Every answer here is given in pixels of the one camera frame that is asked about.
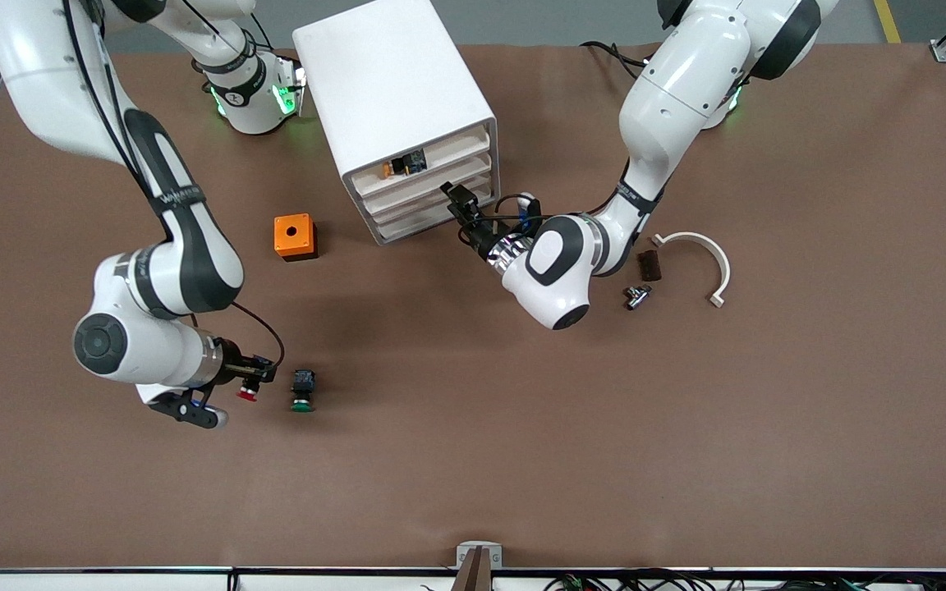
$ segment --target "white clip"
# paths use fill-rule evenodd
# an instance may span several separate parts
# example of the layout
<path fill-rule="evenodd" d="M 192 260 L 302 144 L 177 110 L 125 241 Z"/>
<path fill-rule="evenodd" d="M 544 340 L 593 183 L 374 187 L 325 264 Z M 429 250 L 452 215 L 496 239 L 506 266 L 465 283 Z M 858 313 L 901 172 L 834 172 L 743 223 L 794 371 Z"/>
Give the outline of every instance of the white clip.
<path fill-rule="evenodd" d="M 713 254 L 714 258 L 718 260 L 718 265 L 721 267 L 721 285 L 718 286 L 717 291 L 710 295 L 710 303 L 718 308 L 724 306 L 725 300 L 721 298 L 721 293 L 728 287 L 728 280 L 732 279 L 732 265 L 728 264 L 728 256 L 725 254 L 725 251 L 721 250 L 721 246 L 719 246 L 717 242 L 706 238 L 706 236 L 701 235 L 701 233 L 676 232 L 667 236 L 667 238 L 660 235 L 653 236 L 652 238 L 652 242 L 656 243 L 656 246 L 662 246 L 675 240 L 689 240 L 695 242 L 709 250 L 710 254 Z"/>

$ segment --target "wire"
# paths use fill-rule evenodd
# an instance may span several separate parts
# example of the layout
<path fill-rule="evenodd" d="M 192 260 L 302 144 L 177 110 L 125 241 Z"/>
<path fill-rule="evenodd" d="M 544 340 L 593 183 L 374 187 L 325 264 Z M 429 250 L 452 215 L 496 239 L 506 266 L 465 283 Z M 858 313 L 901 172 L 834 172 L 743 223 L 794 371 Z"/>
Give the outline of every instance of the wire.
<path fill-rule="evenodd" d="M 473 246 L 472 242 L 468 240 L 469 232 L 466 231 L 466 228 L 468 228 L 470 225 L 478 224 L 480 222 L 506 222 L 506 221 L 518 220 L 518 221 L 521 221 L 521 225 L 525 225 L 528 222 L 532 222 L 535 220 L 549 220 L 549 218 L 551 218 L 551 216 L 529 216 L 526 218 L 521 218 L 521 216 L 481 216 L 480 218 L 477 218 L 476 220 L 470 220 L 469 222 L 466 222 L 465 224 L 462 224 L 459 226 L 458 240 L 461 240 L 462 244 L 465 244 L 465 246 Z M 522 236 L 525 235 L 526 232 L 527 231 L 522 231 L 521 235 Z M 465 233 L 466 235 L 466 240 L 462 239 L 463 233 Z"/>
<path fill-rule="evenodd" d="M 183 2 L 188 7 L 189 11 L 192 11 L 192 14 L 198 16 L 200 21 L 203 21 L 203 24 L 207 25 L 207 27 L 209 27 L 210 30 L 214 32 L 214 34 L 216 34 L 218 37 L 221 37 L 221 40 L 224 41 L 225 44 L 229 46 L 229 48 L 232 48 L 233 52 L 243 53 L 241 50 L 234 48 L 234 46 L 228 42 L 228 39 L 225 39 L 225 37 L 221 34 L 221 31 L 218 30 L 218 27 L 214 26 L 214 23 L 211 23 L 209 20 L 207 20 L 206 16 L 203 16 L 203 12 L 197 11 L 195 7 L 192 6 L 191 2 L 188 0 L 181 0 L 181 2 Z"/>
<path fill-rule="evenodd" d="M 592 583 L 599 591 L 612 591 L 612 588 L 607 584 L 601 583 L 600 579 L 587 579 Z"/>
<path fill-rule="evenodd" d="M 506 197 L 499 199 L 495 202 L 495 213 L 498 213 L 498 209 L 499 207 L 502 207 L 503 203 L 506 203 L 510 199 L 517 199 L 521 197 L 528 197 L 528 195 L 522 194 L 522 192 L 515 192 L 513 195 L 506 195 Z"/>
<path fill-rule="evenodd" d="M 279 337 L 279 334 L 278 334 L 277 332 L 275 332 L 275 330 L 273 330 L 273 327 L 269 326 L 269 323 L 267 323 L 267 322 L 265 322 L 263 319 L 261 319 L 258 314 L 252 313 L 252 311 L 248 310 L 247 308 L 245 308 L 245 307 L 243 307 L 243 306 L 240 306 L 240 304 L 238 304 L 238 303 L 236 303 L 236 302 L 232 302 L 232 306 L 239 308 L 239 310 L 240 310 L 243 314 L 247 314 L 248 317 L 251 317 L 251 318 L 256 319 L 256 321 L 258 321 L 258 323 L 259 323 L 260 325 L 264 326 L 265 329 L 268 330 L 268 332 L 269 332 L 270 334 L 273 334 L 273 339 L 277 340 L 277 345 L 279 345 L 279 359 L 277 360 L 277 362 L 275 362 L 275 366 L 277 366 L 277 367 L 281 366 L 281 365 L 282 365 L 282 360 L 284 360 L 284 356 L 286 356 L 287 351 L 286 351 L 286 349 L 284 348 L 284 346 L 282 345 L 282 339 L 281 339 L 281 337 Z"/>
<path fill-rule="evenodd" d="M 275 48 L 273 47 L 273 42 L 269 41 L 269 36 L 267 33 L 265 33 L 265 27 L 263 27 L 262 22 L 258 20 L 258 16 L 256 16 L 255 14 L 253 14 L 253 12 L 251 12 L 250 18 L 255 22 L 255 25 L 258 26 L 258 30 L 262 31 L 262 37 L 265 38 L 265 45 L 268 46 L 270 52 L 275 52 Z"/>
<path fill-rule="evenodd" d="M 145 178 L 144 173 L 140 171 L 138 158 L 134 156 L 134 145 L 131 142 L 131 135 L 126 131 L 126 122 L 123 121 L 123 111 L 119 106 L 119 94 L 117 94 L 116 89 L 116 77 L 112 73 L 112 68 L 108 64 L 104 64 L 104 74 L 108 78 L 108 91 L 110 96 L 112 96 L 112 106 L 116 111 L 116 123 L 119 124 L 119 131 L 123 135 L 123 145 L 126 146 L 127 156 L 131 159 L 132 167 L 135 172 L 138 172 L 138 175 L 135 175 L 135 180 L 138 182 L 138 186 L 141 187 L 141 192 L 145 195 L 146 198 L 151 199 L 153 195 L 151 194 L 151 187 L 148 186 L 148 179 Z"/>
<path fill-rule="evenodd" d="M 71 49 L 76 53 L 76 63 L 79 64 L 79 72 L 82 74 L 86 89 L 90 91 L 90 97 L 94 100 L 94 107 L 97 108 L 97 113 L 101 116 L 101 123 L 104 124 L 104 129 L 108 133 L 108 137 L 112 139 L 113 145 L 116 146 L 119 158 L 123 160 L 127 171 L 131 172 L 131 176 L 134 177 L 135 182 L 144 190 L 144 178 L 136 171 L 131 161 L 127 160 L 126 151 L 123 150 L 123 146 L 120 145 L 119 137 L 116 136 L 116 131 L 113 130 L 112 124 L 108 123 L 108 115 L 105 115 L 104 106 L 101 105 L 101 98 L 97 96 L 97 90 L 94 90 L 94 82 L 90 79 L 90 71 L 86 70 L 86 60 L 82 57 L 82 49 L 79 48 L 79 36 L 76 34 L 76 23 L 75 20 L 71 18 L 71 1 L 61 0 L 61 7 L 64 11 L 64 22 L 67 23 L 68 37 L 71 37 Z"/>
<path fill-rule="evenodd" d="M 645 59 L 643 60 L 635 60 L 634 57 L 628 57 L 628 56 L 622 55 L 622 53 L 619 52 L 618 45 L 616 44 L 605 45 L 605 44 L 602 44 L 600 41 L 586 41 L 585 44 L 579 44 L 579 48 L 604 49 L 605 52 L 608 52 L 608 55 L 611 55 L 612 57 L 615 57 L 615 59 L 619 60 L 619 63 L 622 65 L 623 70 L 626 70 L 627 74 L 630 75 L 631 78 L 637 78 L 637 72 L 630 70 L 630 66 L 645 67 L 645 63 L 649 61 L 650 59 L 652 59 L 652 56 L 654 56 L 654 53 L 652 53 L 652 55 L 645 57 Z"/>

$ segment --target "bracket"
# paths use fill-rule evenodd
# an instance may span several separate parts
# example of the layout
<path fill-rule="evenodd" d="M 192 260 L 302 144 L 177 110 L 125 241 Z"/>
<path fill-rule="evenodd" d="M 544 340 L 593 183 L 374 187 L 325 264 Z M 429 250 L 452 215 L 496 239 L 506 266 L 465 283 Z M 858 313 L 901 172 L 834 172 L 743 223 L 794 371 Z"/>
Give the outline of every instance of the bracket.
<path fill-rule="evenodd" d="M 503 568 L 503 545 L 496 542 L 462 542 L 455 547 L 455 568 L 462 568 L 462 562 L 466 559 L 466 554 L 478 547 L 483 547 L 488 551 L 488 564 L 491 570 Z"/>
<path fill-rule="evenodd" d="M 503 547 L 492 542 L 463 542 L 457 549 L 458 575 L 451 591 L 491 591 L 491 571 L 502 568 Z"/>
<path fill-rule="evenodd" d="M 669 242 L 675 240 L 690 240 L 703 246 L 710 251 L 710 254 L 714 255 L 714 258 L 718 261 L 718 266 L 721 267 L 721 285 L 718 286 L 717 291 L 710 295 L 710 303 L 714 304 L 714 307 L 720 308 L 724 306 L 725 300 L 721 298 L 721 293 L 725 291 L 725 288 L 728 287 L 728 280 L 732 279 L 732 265 L 728 262 L 728 256 L 725 254 L 724 250 L 721 250 L 721 246 L 717 242 L 714 242 L 710 238 L 701 235 L 701 233 L 695 232 L 676 232 L 672 235 L 664 238 L 663 236 L 656 235 L 653 236 L 652 242 L 656 243 L 656 246 L 662 246 Z"/>
<path fill-rule="evenodd" d="M 934 53 L 936 61 L 939 61 L 939 63 L 946 63 L 946 53 L 944 53 L 943 49 L 939 48 L 938 41 L 935 39 L 930 39 L 930 50 L 932 50 L 932 53 Z"/>

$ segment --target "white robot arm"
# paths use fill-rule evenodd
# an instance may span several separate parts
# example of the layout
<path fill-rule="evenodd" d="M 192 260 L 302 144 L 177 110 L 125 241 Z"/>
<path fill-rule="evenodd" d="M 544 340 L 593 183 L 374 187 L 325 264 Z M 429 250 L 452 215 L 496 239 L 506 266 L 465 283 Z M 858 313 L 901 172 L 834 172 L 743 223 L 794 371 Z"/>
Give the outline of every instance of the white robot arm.
<path fill-rule="evenodd" d="M 645 64 L 619 113 L 627 169 L 602 209 L 554 216 L 534 239 L 496 232 L 469 191 L 442 190 L 474 250 L 542 325 L 570 327 L 590 309 L 590 277 L 618 272 L 658 205 L 673 169 L 699 135 L 721 122 L 751 77 L 794 67 L 838 0 L 659 0 L 672 33 Z"/>
<path fill-rule="evenodd" d="M 126 166 L 166 233 L 163 242 L 98 266 L 93 305 L 75 330 L 76 358 L 102 378 L 135 384 L 151 408 L 214 428 L 225 420 L 205 404 L 214 385 L 243 378 L 244 389 L 256 392 L 273 379 L 275 364 L 180 322 L 232 305 L 243 266 L 168 133 L 126 96 L 102 33 L 135 22 L 166 31 L 215 89 L 234 94 L 225 111 L 239 131 L 277 127 L 290 113 L 273 86 L 292 83 L 282 61 L 259 55 L 236 23 L 220 20 L 249 14 L 252 0 L 191 1 L 199 12 L 189 0 L 0 0 L 0 71 L 35 135 Z M 194 392 L 203 399 L 192 400 Z"/>

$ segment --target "electronic component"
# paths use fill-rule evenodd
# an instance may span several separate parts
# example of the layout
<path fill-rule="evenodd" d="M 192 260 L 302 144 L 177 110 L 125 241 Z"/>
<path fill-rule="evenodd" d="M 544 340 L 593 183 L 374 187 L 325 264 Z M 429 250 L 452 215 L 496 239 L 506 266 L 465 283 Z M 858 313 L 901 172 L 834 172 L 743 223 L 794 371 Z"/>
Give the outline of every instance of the electronic component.
<path fill-rule="evenodd" d="M 294 412 L 313 412 L 312 392 L 316 389 L 316 372 L 311 369 L 299 369 L 294 373 L 290 392 L 294 394 L 290 409 Z"/>
<path fill-rule="evenodd" d="M 415 175 L 427 168 L 429 168 L 429 165 L 425 164 L 425 150 L 417 149 L 406 154 L 406 156 L 392 158 L 392 160 L 382 165 L 382 172 L 384 178 L 388 179 L 393 175 Z"/>
<path fill-rule="evenodd" d="M 244 365 L 246 370 L 240 374 L 240 377 L 243 378 L 243 384 L 240 385 L 240 391 L 236 393 L 236 396 L 245 401 L 258 401 L 260 387 L 262 387 L 262 384 L 268 384 L 275 379 L 277 366 L 271 360 L 258 355 L 247 358 Z"/>
<path fill-rule="evenodd" d="M 312 217 L 308 213 L 275 218 L 273 236 L 275 251 L 288 263 L 319 257 L 319 247 L 316 245 L 316 238 L 318 238 L 316 224 L 312 222 Z"/>

